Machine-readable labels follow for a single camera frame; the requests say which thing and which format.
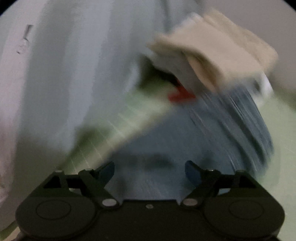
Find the blue denim jeans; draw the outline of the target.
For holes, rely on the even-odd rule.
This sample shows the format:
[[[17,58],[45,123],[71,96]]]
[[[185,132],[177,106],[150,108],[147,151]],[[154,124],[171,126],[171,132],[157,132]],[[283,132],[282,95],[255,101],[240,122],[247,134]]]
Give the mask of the blue denim jeans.
[[[182,200],[193,190],[185,163],[234,174],[261,174],[273,154],[270,133],[244,86],[205,93],[177,105],[150,130],[111,157],[114,176],[106,189],[125,199]]]

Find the red garment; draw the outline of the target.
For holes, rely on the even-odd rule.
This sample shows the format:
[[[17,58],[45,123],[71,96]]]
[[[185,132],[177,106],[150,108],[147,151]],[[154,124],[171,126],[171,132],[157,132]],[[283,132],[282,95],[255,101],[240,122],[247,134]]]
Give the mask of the red garment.
[[[196,96],[185,89],[185,87],[179,82],[177,78],[170,80],[170,83],[175,87],[176,92],[168,94],[168,100],[174,103],[181,103],[190,101],[196,98]]]

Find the white folded cloth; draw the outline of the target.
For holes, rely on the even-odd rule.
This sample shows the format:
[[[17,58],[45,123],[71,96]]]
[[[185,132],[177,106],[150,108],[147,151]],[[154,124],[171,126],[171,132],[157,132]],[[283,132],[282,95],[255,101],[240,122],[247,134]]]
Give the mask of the white folded cloth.
[[[264,73],[260,74],[257,83],[259,85],[259,92],[263,98],[269,98],[273,95],[273,88],[269,82],[269,79]]]

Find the beige folded garment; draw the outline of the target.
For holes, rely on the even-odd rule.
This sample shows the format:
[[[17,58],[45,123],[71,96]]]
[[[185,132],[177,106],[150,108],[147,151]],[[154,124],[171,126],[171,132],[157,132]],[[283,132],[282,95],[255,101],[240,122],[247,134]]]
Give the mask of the beige folded garment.
[[[217,10],[191,13],[168,33],[148,44],[156,68],[171,73],[194,93],[219,91],[274,68],[278,54],[260,37]]]

